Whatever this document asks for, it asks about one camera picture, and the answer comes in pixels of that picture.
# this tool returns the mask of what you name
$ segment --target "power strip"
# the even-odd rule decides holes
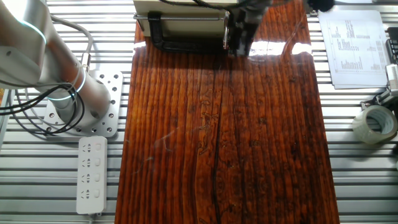
[[[106,208],[106,160],[108,140],[102,136],[79,140],[76,211],[100,213]]]

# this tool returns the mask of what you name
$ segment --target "clear tape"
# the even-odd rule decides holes
[[[368,118],[377,121],[381,130],[372,130],[366,121]],[[375,144],[395,135],[398,130],[397,118],[383,106],[370,106],[354,118],[353,130],[355,136],[362,142]]]

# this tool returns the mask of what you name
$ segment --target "mounting plate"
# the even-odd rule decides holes
[[[104,83],[106,88],[111,95],[111,103],[109,105],[108,112],[106,115],[100,119],[97,123],[81,127],[77,125],[73,129],[69,130],[66,133],[57,134],[56,136],[47,136],[47,139],[80,139],[81,137],[89,137],[89,136],[103,136],[106,138],[115,137],[118,132],[118,119],[119,119],[119,110],[120,110],[120,101],[122,95],[122,87],[123,87],[123,74],[121,72],[105,72],[100,70],[92,70],[89,71],[89,74],[94,79],[97,79]],[[54,105],[51,101],[47,104],[47,109],[45,112],[44,120],[49,123],[64,123],[58,116]],[[53,128],[47,124],[43,124],[44,129]]]

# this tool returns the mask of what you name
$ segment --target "metal frame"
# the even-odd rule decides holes
[[[124,76],[118,136],[108,145],[107,209],[96,218],[98,222],[110,224],[116,209],[130,89],[134,5],[131,0],[47,2],[51,13],[77,22],[93,33],[91,69],[120,70]],[[398,26],[398,6],[345,4],[337,7],[339,10],[378,10],[382,12],[385,28]],[[308,16],[308,26],[340,221],[397,223],[398,171],[394,152],[398,138],[374,146],[361,144],[354,138],[351,126],[352,119],[361,111],[360,102],[371,100],[384,90],[335,90],[318,18]],[[86,46],[84,35],[60,24],[55,27],[80,58]],[[38,93],[30,90],[29,94]],[[46,105],[45,101],[36,109],[39,115],[45,114]],[[87,217],[77,215],[75,210],[77,145],[76,141],[38,139],[24,132],[15,120],[9,120],[0,150],[0,223],[88,223]]]

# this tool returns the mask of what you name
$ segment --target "wooden board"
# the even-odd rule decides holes
[[[136,32],[115,223],[339,223],[300,0],[248,58],[168,54]]]

